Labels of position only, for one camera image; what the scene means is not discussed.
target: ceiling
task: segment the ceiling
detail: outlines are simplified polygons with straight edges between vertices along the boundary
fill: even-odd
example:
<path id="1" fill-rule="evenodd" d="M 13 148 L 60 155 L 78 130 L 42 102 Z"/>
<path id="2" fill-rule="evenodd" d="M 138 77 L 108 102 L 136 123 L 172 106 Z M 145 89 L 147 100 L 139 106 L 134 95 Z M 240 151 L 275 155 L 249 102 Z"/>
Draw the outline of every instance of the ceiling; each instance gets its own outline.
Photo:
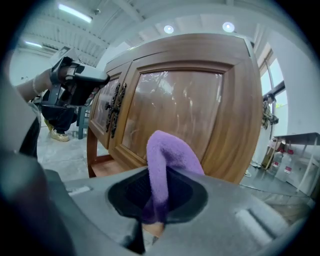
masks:
<path id="1" fill-rule="evenodd" d="M 25 51 L 50 56 L 67 45 L 75 48 L 79 59 L 96 66 L 105 50 L 126 42 L 129 46 L 161 37 L 185 33 L 224 33 L 224 22 L 235 25 L 235 33 L 255 41 L 256 22 L 246 17 L 211 13 L 203 8 L 212 4 L 233 6 L 248 4 L 253 0 L 60 0 L 39 6 L 26 23 L 21 39 L 42 44 L 36 49 L 23 41 L 19 47 Z M 91 23 L 58 9 L 58 3 L 91 16 Z M 174 28 L 172 34 L 164 32 L 164 26 Z"/>

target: black pants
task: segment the black pants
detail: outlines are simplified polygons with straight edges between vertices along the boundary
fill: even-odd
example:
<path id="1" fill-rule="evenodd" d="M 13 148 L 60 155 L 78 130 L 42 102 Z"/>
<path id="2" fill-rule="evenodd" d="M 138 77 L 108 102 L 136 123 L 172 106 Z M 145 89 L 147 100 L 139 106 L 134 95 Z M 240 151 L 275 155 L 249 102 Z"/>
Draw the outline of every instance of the black pants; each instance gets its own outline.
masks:
<path id="1" fill-rule="evenodd" d="M 38 118 L 34 120 L 29 131 L 27 132 L 22 142 L 20 153 L 30 157 L 38 158 L 37 155 L 37 143 L 40 133 L 40 123 Z"/>
<path id="2" fill-rule="evenodd" d="M 64 134 L 69 130 L 70 125 L 77 121 L 77 114 L 74 108 L 57 108 L 42 106 L 42 115 L 53 125 L 54 129 L 59 134 Z"/>

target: black rubber opening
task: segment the black rubber opening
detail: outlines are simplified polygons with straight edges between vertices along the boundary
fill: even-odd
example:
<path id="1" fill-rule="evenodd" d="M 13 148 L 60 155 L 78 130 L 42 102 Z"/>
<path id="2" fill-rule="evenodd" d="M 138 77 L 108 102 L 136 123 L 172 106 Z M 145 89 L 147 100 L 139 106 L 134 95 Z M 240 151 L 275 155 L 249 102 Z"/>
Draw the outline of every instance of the black rubber opening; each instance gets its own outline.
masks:
<path id="1" fill-rule="evenodd" d="M 166 171 L 169 192 L 166 223 L 188 222 L 207 204 L 207 191 L 201 184 L 171 168 Z M 146 168 L 114 184 L 108 192 L 108 199 L 120 215 L 140 221 L 142 210 L 151 195 L 149 172 Z"/>

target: white wall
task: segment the white wall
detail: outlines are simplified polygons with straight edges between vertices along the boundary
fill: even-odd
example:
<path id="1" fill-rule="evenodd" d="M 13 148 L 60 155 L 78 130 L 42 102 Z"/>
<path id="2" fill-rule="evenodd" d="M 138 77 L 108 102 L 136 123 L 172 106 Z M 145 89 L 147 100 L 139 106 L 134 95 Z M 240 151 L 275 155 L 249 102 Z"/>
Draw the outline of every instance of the white wall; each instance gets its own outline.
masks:
<path id="1" fill-rule="evenodd" d="M 129 49 L 130 45 L 126 42 L 120 43 L 118 46 L 110 45 L 102 55 L 101 59 L 99 60 L 98 64 L 96 65 L 97 69 L 105 70 L 105 67 L 108 62 L 112 59 L 123 53 L 125 50 Z"/>
<path id="2" fill-rule="evenodd" d="M 268 43 L 273 50 L 284 79 L 288 102 L 287 134 L 317 132 L 320 134 L 320 72 L 293 42 L 271 31 Z"/>
<path id="3" fill-rule="evenodd" d="M 36 75 L 50 68 L 52 66 L 49 63 L 48 57 L 17 49 L 10 63 L 10 81 L 14 86 L 17 86 L 25 82 L 26 79 L 31 80 Z"/>

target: concrete floor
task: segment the concrete floor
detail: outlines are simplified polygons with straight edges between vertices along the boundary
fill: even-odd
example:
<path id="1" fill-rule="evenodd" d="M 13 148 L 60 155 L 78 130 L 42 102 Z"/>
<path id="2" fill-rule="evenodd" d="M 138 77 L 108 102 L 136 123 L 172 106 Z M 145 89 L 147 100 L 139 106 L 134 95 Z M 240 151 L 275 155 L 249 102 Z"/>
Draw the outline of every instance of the concrete floor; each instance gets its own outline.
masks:
<path id="1" fill-rule="evenodd" d="M 261 168 L 248 167 L 251 177 L 244 176 L 240 185 L 264 192 L 285 196 L 306 197 L 306 195 L 288 182 L 283 182 Z"/>
<path id="2" fill-rule="evenodd" d="M 73 123 L 66 132 L 70 141 L 60 142 L 50 137 L 45 122 L 41 122 L 38 137 L 37 154 L 38 162 L 44 169 L 57 171 L 63 182 L 88 178 L 87 166 L 87 129 L 83 139 L 78 139 L 78 127 Z M 98 156 L 107 155 L 100 142 L 97 147 Z"/>

